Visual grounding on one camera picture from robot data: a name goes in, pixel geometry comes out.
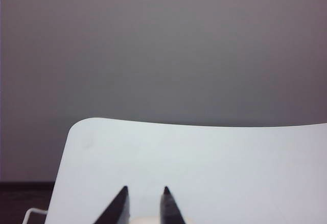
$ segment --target gray wall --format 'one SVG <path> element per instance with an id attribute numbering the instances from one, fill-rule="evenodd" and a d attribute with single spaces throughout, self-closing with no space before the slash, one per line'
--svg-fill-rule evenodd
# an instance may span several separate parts
<path id="1" fill-rule="evenodd" d="M 2 181 L 55 178 L 93 116 L 327 122 L 327 0 L 2 0 Z"/>

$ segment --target black pointed tip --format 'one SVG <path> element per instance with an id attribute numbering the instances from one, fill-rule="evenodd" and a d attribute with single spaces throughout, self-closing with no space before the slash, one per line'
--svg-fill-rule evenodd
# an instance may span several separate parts
<path id="1" fill-rule="evenodd" d="M 170 194 L 170 190 L 169 190 L 169 188 L 168 188 L 167 186 L 166 186 L 165 189 L 163 190 L 163 193 L 164 193 L 165 195 Z"/>
<path id="2" fill-rule="evenodd" d="M 127 186 L 124 186 L 124 187 L 122 188 L 121 192 L 128 193 L 128 187 L 127 187 Z"/>

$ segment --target white wire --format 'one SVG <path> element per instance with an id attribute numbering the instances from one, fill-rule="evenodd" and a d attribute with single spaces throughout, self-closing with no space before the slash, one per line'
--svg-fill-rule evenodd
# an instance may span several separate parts
<path id="1" fill-rule="evenodd" d="M 37 209 L 37 208 L 31 208 L 31 209 L 29 209 L 29 210 L 26 211 L 24 220 L 22 221 L 22 224 L 27 224 L 27 222 L 29 221 L 29 218 L 30 218 L 30 214 L 32 212 L 37 213 L 37 214 L 42 214 L 42 215 L 46 215 L 48 213 L 47 210 L 41 210 L 41 209 Z"/>

